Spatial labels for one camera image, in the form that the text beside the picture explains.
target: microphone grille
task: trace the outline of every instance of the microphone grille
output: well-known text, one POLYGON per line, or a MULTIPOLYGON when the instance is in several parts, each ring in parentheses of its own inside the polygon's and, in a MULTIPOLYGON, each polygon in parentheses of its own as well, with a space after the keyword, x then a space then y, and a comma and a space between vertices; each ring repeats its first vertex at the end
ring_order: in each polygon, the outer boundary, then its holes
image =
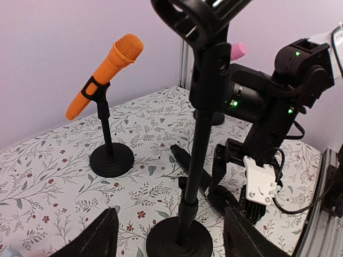
POLYGON ((135 61, 144 48, 141 40, 133 34, 123 36, 115 42, 115 46, 125 58, 131 61, 135 61))

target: orange microphone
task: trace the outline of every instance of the orange microphone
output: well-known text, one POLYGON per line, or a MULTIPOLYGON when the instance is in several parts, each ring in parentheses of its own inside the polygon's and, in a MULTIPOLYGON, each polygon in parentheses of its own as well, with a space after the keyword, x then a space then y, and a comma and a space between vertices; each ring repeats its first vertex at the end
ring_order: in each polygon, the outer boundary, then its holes
MULTIPOLYGON (((141 40, 133 34, 127 34, 113 44, 106 59, 93 73, 96 82, 106 85, 123 68, 134 63, 144 45, 141 40)), ((93 95, 98 87, 90 83, 86 89, 87 95, 93 95)), ((65 116, 69 120, 75 119, 86 108, 91 100, 87 99, 80 91, 68 107, 65 116)))

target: black cable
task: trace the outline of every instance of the black cable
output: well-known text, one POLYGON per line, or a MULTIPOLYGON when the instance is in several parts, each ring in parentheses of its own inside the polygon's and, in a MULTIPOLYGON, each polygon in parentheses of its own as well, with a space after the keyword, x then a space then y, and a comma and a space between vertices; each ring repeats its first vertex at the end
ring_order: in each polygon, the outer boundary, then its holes
POLYGON ((332 49, 333 49, 334 55, 336 56, 336 60, 337 60, 339 69, 340 69, 341 74, 342 74, 342 77, 343 77, 343 67, 342 67, 341 61, 340 61, 340 59, 339 59, 339 57, 338 57, 337 48, 336 48, 336 45, 335 45, 335 42, 334 42, 334 35, 337 33, 337 31, 339 31, 339 30, 341 30, 341 29, 342 29, 342 26, 338 26, 338 27, 335 28, 335 29, 333 30, 333 32, 331 33, 331 45, 332 45, 332 49))
MULTIPOLYGON (((278 183, 279 180, 280 180, 280 176, 281 176, 281 174, 282 174, 282 170, 283 170, 284 165, 285 165, 285 161, 286 161, 285 152, 284 152, 281 148, 279 148, 279 147, 267 148, 267 149, 263 150, 263 151, 259 154, 257 160, 258 160, 263 154, 265 154, 267 151, 270 151, 270 150, 273 150, 273 149, 279 151, 279 152, 281 153, 281 157, 282 157, 282 159, 281 159, 281 164, 280 164, 280 171, 279 171, 278 174, 276 174, 276 176, 277 176, 277 183, 278 183)), ((302 208, 302 209, 300 209, 300 210, 286 210, 286 209, 282 208, 282 207, 280 206, 280 204, 277 202, 276 196, 275 196, 275 198, 273 198, 273 202, 274 202, 275 206, 276 206, 280 211, 282 211, 282 212, 285 213, 285 214, 289 214, 289 215, 299 214, 299 213, 302 213, 303 211, 306 211, 306 210, 312 208, 312 207, 315 206, 316 204, 318 204, 318 203, 326 196, 326 194, 330 191, 331 187, 333 186, 333 183, 334 183, 334 179, 332 180, 331 185, 327 188, 327 190, 326 190, 319 198, 317 198, 317 199, 316 199, 312 204, 310 204, 309 206, 304 207, 304 208, 302 208)))
POLYGON ((294 126, 300 131, 301 135, 287 135, 285 139, 289 140, 300 140, 303 139, 305 136, 305 129, 297 122, 294 121, 294 126))

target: microphone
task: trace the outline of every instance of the microphone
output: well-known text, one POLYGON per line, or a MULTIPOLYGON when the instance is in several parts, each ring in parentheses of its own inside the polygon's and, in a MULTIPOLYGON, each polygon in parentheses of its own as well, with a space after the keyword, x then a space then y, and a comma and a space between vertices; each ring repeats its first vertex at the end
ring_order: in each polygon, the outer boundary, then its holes
MULTIPOLYGON (((96 82, 101 85, 106 85, 109 81, 123 68, 131 63, 134 63, 140 53, 143 51, 144 45, 141 40, 133 34, 127 34, 113 44, 106 59, 93 73, 96 82)), ((91 83, 86 93, 93 95, 97 86, 91 83)), ((65 116, 68 120, 73 120, 86 108, 91 100, 87 99, 80 91, 69 105, 65 116)))
POLYGON ((231 48, 231 61, 238 60, 239 58, 246 55, 247 52, 248 49, 244 43, 233 44, 231 48))

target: leaf pattern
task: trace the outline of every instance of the leaf pattern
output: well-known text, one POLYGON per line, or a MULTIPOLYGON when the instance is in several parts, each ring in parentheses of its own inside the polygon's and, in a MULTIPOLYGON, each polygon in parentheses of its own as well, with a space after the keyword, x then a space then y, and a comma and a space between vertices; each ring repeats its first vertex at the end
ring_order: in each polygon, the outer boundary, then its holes
MULTIPOLYGON (((120 220, 117 256, 146 256, 150 229, 178 212, 177 179, 185 172, 170 146, 176 143, 192 150, 195 121, 188 95, 174 87, 110 108, 113 141, 126 144, 135 154, 133 168, 117 178, 99 177, 89 166, 89 156, 103 144, 97 114, 0 153, 0 245, 50 255, 75 239, 105 208, 113 207, 120 220)), ((223 125, 212 129, 204 168, 211 171, 218 143, 229 137, 243 141, 250 126, 226 116, 223 125)), ((320 153, 299 141, 285 141, 282 148, 287 159, 278 201, 286 209, 299 209, 311 201, 320 153)), ((229 164, 222 181, 237 198, 244 172, 229 164)), ((213 256, 224 257, 223 217, 201 194, 198 199, 196 220, 211 232, 213 256)), ((292 254, 305 217, 306 213, 282 214, 271 205, 256 228, 292 254)))

